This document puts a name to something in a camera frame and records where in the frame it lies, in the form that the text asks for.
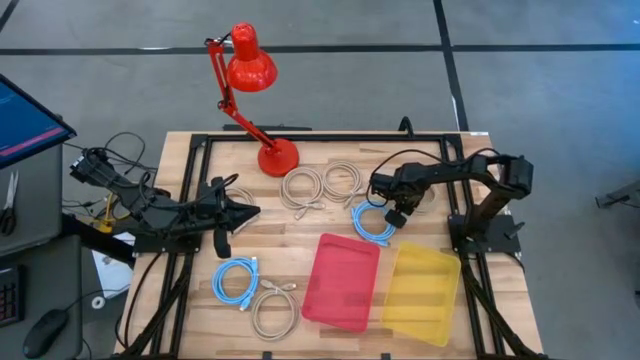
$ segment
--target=red plastic tray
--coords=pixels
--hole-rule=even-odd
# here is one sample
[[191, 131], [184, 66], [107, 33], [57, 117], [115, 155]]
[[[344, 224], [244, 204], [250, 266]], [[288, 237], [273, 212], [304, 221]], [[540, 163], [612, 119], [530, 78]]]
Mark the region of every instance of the red plastic tray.
[[379, 259], [380, 248], [374, 244], [322, 234], [302, 316], [353, 332], [365, 331]]

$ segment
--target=lamp shade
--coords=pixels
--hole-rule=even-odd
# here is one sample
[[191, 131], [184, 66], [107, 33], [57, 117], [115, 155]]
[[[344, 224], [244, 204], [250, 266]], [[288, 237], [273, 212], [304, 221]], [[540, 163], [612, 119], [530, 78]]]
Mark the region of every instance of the lamp shade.
[[256, 29], [251, 24], [240, 23], [231, 30], [234, 55], [229, 61], [227, 82], [233, 88], [257, 92], [276, 81], [278, 69], [271, 57], [258, 47]]

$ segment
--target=computer monitor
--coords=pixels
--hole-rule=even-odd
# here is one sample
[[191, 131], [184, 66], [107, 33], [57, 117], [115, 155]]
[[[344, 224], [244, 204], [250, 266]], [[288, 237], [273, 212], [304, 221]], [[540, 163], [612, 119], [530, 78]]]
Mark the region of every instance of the computer monitor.
[[59, 116], [0, 74], [0, 169], [74, 136]]

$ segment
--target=computer mouse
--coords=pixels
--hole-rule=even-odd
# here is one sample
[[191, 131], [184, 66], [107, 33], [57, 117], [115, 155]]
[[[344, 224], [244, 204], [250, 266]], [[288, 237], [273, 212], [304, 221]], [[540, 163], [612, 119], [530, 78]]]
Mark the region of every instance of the computer mouse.
[[22, 353], [28, 359], [38, 358], [49, 350], [64, 326], [69, 314], [66, 310], [53, 309], [42, 315], [33, 325], [22, 344]]

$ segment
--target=gray floor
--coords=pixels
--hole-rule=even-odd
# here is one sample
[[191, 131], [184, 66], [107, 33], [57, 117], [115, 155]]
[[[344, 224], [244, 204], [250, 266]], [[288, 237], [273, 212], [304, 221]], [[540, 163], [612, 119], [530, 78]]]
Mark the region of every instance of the gray floor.
[[[640, 42], [632, 0], [445, 0], [444, 8], [454, 45]], [[0, 48], [199, 46], [241, 20], [256, 25], [264, 45], [440, 41], [431, 1], [21, 0]], [[274, 59], [275, 86], [238, 98], [257, 123], [386, 130], [408, 115], [416, 129], [457, 128], [441, 53]], [[536, 166], [533, 194], [511, 207], [527, 222], [524, 263], [546, 352], [637, 358], [638, 210], [599, 210], [593, 197], [640, 178], [640, 53], [456, 53], [455, 61], [470, 129], [489, 131], [500, 151]], [[64, 115], [77, 144], [140, 133], [147, 164], [158, 162], [167, 131], [230, 122], [215, 108], [206, 55], [2, 56], [0, 71]], [[129, 155], [139, 149], [124, 139], [114, 145]], [[67, 163], [75, 156], [65, 151]], [[102, 195], [70, 178], [64, 191]], [[119, 299], [89, 313], [94, 356], [112, 349], [121, 307]]]

